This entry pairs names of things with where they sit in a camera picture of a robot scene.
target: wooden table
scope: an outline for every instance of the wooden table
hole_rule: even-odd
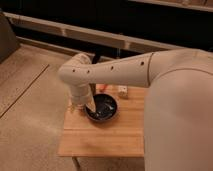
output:
[[[105,90],[118,104],[116,116],[94,123],[82,110],[68,106],[59,145],[60,156],[143,157],[143,109],[146,89],[128,87],[128,99],[118,97],[117,86]]]

